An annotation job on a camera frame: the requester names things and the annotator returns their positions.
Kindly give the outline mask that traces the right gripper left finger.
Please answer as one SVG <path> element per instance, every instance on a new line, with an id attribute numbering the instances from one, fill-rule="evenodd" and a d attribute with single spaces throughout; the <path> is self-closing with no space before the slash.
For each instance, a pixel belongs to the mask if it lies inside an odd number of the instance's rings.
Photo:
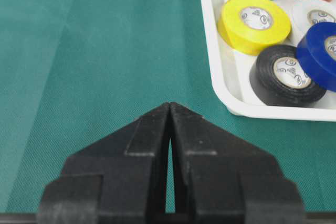
<path id="1" fill-rule="evenodd" d="M 165 213 L 169 112 L 164 103 L 70 155 L 38 223 L 150 223 Z"/>

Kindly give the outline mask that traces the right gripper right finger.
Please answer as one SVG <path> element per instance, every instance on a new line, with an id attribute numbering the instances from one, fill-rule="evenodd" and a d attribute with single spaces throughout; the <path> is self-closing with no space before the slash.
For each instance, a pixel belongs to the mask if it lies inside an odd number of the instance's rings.
<path id="1" fill-rule="evenodd" d="M 190 223 L 304 223 L 276 158 L 190 109 L 170 104 L 176 210 Z"/>

